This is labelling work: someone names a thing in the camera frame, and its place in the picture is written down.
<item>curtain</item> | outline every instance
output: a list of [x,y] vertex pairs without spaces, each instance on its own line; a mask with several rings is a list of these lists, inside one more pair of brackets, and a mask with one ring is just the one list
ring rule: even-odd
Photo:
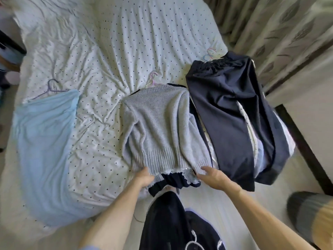
[[333,39],[333,0],[204,0],[230,50],[268,91]]

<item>bed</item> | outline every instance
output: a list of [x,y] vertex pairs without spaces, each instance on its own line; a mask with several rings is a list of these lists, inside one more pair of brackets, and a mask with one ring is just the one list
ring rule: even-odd
[[[120,100],[154,80],[186,85],[194,60],[227,53],[202,0],[10,0],[27,55],[15,105],[55,90],[78,89],[68,188],[104,209],[131,178],[119,151]],[[48,92],[45,96],[54,95]],[[22,198],[11,136],[0,185],[1,223],[32,242],[55,232],[30,215]]]

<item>gray knit sweater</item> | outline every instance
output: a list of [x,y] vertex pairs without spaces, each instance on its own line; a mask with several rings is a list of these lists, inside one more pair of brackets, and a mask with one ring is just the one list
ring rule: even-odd
[[189,113],[189,92],[170,85],[145,88],[125,98],[121,107],[123,157],[134,172],[143,166],[155,175],[182,172],[188,183],[198,180],[202,166],[211,166],[195,118]]

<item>floor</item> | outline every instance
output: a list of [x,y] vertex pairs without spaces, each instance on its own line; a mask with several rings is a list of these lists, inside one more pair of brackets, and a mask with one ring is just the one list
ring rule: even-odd
[[[0,125],[3,126],[0,133],[0,147],[5,147],[8,139],[16,90],[17,87],[13,86],[7,91],[4,105],[0,108]],[[4,154],[0,153],[0,172],[4,166]],[[291,193],[301,190],[322,193],[322,189],[307,167],[303,157],[296,150],[277,181],[272,186],[256,184],[256,191],[251,193],[251,195],[278,219],[291,226],[285,208],[287,198]],[[186,208],[191,207],[211,222],[224,240],[226,249],[256,249],[256,244],[252,240],[246,225],[225,193],[202,185],[199,188],[182,189],[180,198]],[[150,201],[151,199],[148,198],[137,203],[135,217],[139,221],[144,221]],[[20,244],[12,235],[0,228],[0,249],[76,249],[80,238],[88,227],[88,222],[79,221],[58,230],[55,234],[40,240],[32,246]],[[139,248],[142,228],[143,223],[133,219],[130,234],[124,247],[125,250]]]

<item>navy blue pants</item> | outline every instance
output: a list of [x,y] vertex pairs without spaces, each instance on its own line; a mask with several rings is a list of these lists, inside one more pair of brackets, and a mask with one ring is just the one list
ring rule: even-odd
[[[192,231],[205,250],[225,250],[210,223],[193,211],[185,211],[177,194],[168,191],[156,198],[148,211],[139,250],[184,250],[189,241],[195,240]],[[201,250],[196,244],[187,248],[194,249]]]

